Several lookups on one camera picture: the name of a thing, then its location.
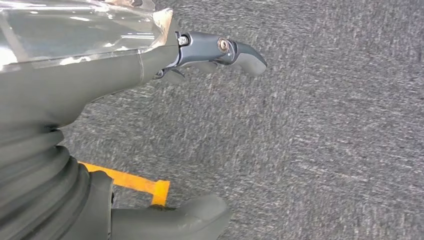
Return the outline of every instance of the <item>clear plastic sheet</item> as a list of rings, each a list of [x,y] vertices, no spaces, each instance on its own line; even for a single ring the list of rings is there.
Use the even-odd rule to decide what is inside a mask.
[[[166,43],[172,14],[96,0],[0,0],[0,71],[144,53]]]

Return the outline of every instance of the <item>orange tape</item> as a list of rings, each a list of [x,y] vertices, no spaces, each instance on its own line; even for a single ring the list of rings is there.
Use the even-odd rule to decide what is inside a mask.
[[[170,188],[170,181],[158,180],[151,181],[149,179],[131,175],[129,173],[96,166],[90,163],[81,162],[80,164],[84,164],[84,166],[88,169],[89,172],[102,171],[105,172],[109,177],[113,179],[113,183],[115,185],[134,189],[140,192],[146,192],[152,194],[153,197],[151,199],[152,205],[161,205],[165,206],[168,197],[168,190]]]

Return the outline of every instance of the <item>bolt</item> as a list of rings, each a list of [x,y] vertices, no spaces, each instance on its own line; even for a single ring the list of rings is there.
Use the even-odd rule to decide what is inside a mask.
[[[186,36],[180,36],[178,37],[178,45],[185,46],[189,44],[189,38]]]
[[[224,53],[224,54],[226,52],[228,52],[229,44],[228,44],[228,41],[225,38],[220,37],[218,39],[218,49],[221,53]]]

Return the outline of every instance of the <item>gray robot arm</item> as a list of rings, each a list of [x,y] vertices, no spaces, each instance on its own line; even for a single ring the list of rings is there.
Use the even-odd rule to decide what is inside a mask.
[[[214,240],[231,212],[205,196],[172,211],[111,209],[112,179],[78,164],[58,128],[92,100],[180,68],[254,76],[250,46],[181,32],[172,10],[96,0],[0,0],[0,239]]]

